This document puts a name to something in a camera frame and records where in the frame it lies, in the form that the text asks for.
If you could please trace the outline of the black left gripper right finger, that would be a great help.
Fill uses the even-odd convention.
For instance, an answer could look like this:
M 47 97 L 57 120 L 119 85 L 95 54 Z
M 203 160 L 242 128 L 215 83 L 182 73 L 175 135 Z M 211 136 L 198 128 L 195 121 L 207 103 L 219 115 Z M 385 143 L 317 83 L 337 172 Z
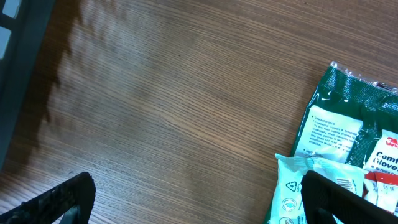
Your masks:
M 397 217 L 315 171 L 302 181 L 302 202 L 308 224 L 397 224 Z

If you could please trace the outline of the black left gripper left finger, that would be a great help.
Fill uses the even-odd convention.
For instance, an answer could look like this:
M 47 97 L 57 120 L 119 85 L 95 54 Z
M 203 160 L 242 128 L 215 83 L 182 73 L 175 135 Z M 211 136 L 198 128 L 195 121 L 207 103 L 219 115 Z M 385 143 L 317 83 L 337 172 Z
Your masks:
M 1 214 L 1 223 L 84 223 L 93 209 L 96 187 L 92 176 L 82 172 L 54 188 Z

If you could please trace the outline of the light green wipes pack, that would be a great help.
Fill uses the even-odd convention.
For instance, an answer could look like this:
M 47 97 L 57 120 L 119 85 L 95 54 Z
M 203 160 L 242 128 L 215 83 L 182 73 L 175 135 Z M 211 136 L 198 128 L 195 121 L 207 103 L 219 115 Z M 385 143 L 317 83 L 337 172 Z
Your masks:
M 301 196 L 301 181 L 308 171 L 315 171 L 339 186 L 361 196 L 366 170 L 320 157 L 285 157 L 276 154 L 278 181 L 271 203 L 268 223 L 306 223 Z

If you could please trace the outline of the green gloves package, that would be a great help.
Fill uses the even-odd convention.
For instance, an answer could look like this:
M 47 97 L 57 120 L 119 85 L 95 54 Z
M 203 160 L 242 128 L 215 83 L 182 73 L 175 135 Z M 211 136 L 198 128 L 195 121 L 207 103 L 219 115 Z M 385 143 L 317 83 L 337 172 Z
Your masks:
M 294 156 L 366 170 L 360 197 L 397 217 L 397 88 L 332 62 L 286 157 Z

